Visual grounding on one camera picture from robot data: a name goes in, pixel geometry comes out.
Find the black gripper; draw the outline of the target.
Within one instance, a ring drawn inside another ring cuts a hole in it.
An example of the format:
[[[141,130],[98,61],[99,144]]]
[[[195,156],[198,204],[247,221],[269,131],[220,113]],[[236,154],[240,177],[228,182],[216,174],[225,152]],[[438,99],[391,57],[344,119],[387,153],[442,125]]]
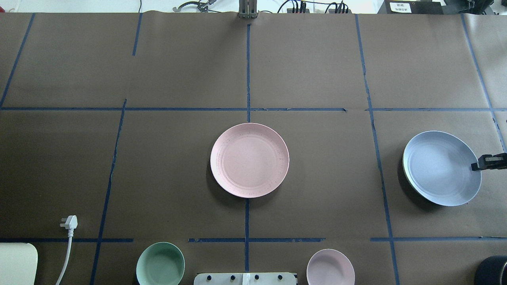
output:
[[[479,157],[478,162],[471,164],[472,171],[481,171],[487,169],[506,169],[507,154],[500,153],[496,155],[485,154]]]

